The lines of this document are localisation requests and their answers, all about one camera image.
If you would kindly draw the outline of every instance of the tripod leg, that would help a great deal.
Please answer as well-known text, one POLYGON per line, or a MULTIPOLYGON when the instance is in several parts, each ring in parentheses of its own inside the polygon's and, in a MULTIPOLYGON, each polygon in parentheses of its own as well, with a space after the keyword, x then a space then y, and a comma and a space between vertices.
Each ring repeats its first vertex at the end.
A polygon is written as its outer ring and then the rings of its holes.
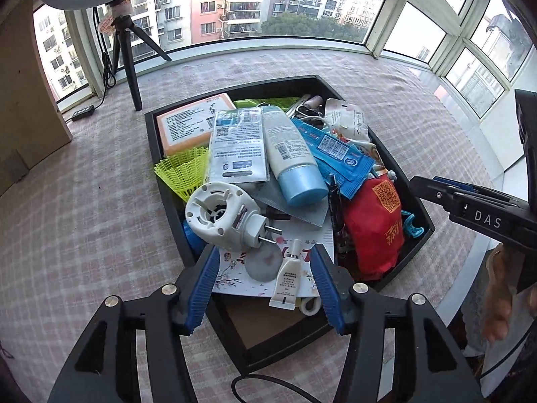
POLYGON ((138 80, 136 78, 136 70, 134 69, 133 51, 131 48, 131 34, 128 31, 122 30, 119 32, 119 43, 121 46, 121 55, 123 56, 123 65, 125 66, 125 75, 131 97, 133 98, 134 108, 142 110, 142 98, 138 89, 138 80))
POLYGON ((117 66, 119 65, 119 32, 115 32, 114 35, 114 49, 112 51, 112 74, 117 73, 117 66))
POLYGON ((151 37, 146 33, 144 32, 140 27, 138 27, 135 23, 133 23, 131 26, 129 26, 129 29, 131 29, 131 31, 137 36, 139 37, 141 40, 143 40, 143 42, 145 42, 147 45, 149 45, 151 48, 153 48, 153 50, 155 51, 155 53, 157 53, 161 58, 163 58, 164 60, 167 60, 168 62, 171 62, 171 57, 168 56, 164 50, 162 48, 160 48, 156 43, 155 41, 153 41, 151 39, 151 37))

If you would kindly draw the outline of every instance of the person's hand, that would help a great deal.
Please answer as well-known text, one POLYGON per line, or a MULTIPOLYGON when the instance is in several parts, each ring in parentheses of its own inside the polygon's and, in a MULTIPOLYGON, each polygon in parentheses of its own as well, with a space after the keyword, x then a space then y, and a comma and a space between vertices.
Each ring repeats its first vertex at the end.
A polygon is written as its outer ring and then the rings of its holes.
MULTIPOLYGON (((508 251, 503 244, 499 244, 486 263, 490 281, 485 293, 485 314, 481 333, 490 343, 506 338, 509 332, 513 298, 506 279, 510 262, 512 261, 508 259, 508 251)), ((537 314, 537 286, 530 291, 528 308, 532 316, 537 314)))

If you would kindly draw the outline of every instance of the red bag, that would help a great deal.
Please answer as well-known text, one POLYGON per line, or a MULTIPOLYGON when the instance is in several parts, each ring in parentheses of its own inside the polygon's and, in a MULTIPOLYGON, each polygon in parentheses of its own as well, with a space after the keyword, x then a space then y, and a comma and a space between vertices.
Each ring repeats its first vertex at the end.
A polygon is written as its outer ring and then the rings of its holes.
POLYGON ((401 200, 386 177, 366 180, 343 210, 364 280, 378 280, 397 263, 404 242, 401 200))

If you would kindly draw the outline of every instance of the tripod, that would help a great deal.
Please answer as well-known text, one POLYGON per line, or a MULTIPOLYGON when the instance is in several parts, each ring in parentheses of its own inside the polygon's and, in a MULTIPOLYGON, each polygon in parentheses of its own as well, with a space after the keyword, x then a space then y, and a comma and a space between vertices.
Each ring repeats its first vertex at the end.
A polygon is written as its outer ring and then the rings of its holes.
MULTIPOLYGON (((114 0, 108 5, 110 7, 121 4, 123 0, 114 0)), ((133 52, 131 48, 131 31, 143 42, 149 45, 155 53, 161 56, 164 60, 171 61, 171 57, 168 56, 162 48, 160 48, 155 41, 153 41, 149 35, 138 27, 130 15, 118 16, 114 19, 112 25, 115 26, 114 36, 114 49, 112 55, 112 73, 117 72, 117 66, 119 64, 119 52, 123 56, 123 64, 125 66, 125 74, 127 76, 127 82, 131 91, 131 97, 133 99, 134 108, 136 110, 142 110, 142 98, 140 97, 140 90, 138 88, 138 80, 136 77, 136 70, 134 69, 133 52)))

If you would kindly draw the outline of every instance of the tree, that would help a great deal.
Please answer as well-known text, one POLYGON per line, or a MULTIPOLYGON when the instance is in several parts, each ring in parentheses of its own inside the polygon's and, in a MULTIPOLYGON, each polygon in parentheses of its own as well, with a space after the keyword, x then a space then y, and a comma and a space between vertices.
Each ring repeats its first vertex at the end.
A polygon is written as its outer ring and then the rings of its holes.
POLYGON ((312 36, 362 43, 366 27, 338 24, 332 17, 310 18, 304 14, 284 12, 261 24, 264 36, 312 36))

